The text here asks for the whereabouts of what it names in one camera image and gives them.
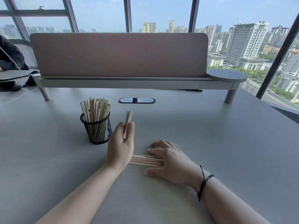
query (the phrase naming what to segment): left hand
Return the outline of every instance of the left hand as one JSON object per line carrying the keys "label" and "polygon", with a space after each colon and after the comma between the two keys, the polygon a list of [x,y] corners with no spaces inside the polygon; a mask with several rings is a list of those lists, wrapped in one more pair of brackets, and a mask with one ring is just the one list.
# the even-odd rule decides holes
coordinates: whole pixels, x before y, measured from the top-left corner
{"label": "left hand", "polygon": [[120,122],[108,142],[107,159],[104,164],[120,174],[129,164],[134,151],[134,122],[128,124],[127,131],[123,133],[125,124]]}

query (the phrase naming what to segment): dark clothing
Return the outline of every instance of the dark clothing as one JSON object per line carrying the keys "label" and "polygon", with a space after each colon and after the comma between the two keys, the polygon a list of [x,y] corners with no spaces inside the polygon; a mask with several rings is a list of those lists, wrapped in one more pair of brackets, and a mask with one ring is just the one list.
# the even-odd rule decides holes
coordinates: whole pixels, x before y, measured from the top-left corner
{"label": "dark clothing", "polygon": [[[16,62],[21,70],[29,70],[25,64],[25,58],[21,51],[11,42],[0,35],[0,47]],[[0,49],[0,66],[3,71],[18,70],[17,66],[10,60],[10,58]]]}

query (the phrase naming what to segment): black cord bracelet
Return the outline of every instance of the black cord bracelet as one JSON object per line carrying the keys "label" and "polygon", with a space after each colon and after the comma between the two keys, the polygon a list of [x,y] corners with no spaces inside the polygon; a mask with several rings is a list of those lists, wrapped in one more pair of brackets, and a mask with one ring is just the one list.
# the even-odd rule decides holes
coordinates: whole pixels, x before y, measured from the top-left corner
{"label": "black cord bracelet", "polygon": [[197,197],[200,201],[200,197],[202,196],[202,191],[204,190],[205,185],[207,184],[207,181],[211,178],[211,177],[215,177],[213,174],[209,175],[207,177],[207,179],[204,178],[204,181],[202,182],[201,186],[200,186],[200,191],[197,194]]}

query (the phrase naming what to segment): black mesh pen holder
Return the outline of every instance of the black mesh pen holder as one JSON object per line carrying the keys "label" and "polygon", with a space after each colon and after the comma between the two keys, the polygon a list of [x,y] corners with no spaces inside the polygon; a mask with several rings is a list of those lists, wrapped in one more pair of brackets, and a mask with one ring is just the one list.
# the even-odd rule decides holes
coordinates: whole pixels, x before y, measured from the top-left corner
{"label": "black mesh pen holder", "polygon": [[89,140],[95,145],[103,144],[109,141],[112,128],[110,124],[110,112],[108,116],[98,122],[86,122],[84,114],[81,115],[80,120],[84,123]]}

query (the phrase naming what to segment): right hand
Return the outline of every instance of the right hand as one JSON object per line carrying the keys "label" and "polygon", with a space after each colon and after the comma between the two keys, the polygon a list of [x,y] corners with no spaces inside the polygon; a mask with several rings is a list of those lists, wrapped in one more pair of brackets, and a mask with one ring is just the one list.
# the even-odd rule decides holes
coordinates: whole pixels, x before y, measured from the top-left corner
{"label": "right hand", "polygon": [[202,171],[193,163],[174,143],[160,140],[151,144],[152,149],[147,152],[162,157],[164,166],[161,168],[148,168],[144,171],[146,176],[157,176],[175,184],[191,186],[199,191],[203,181]]}

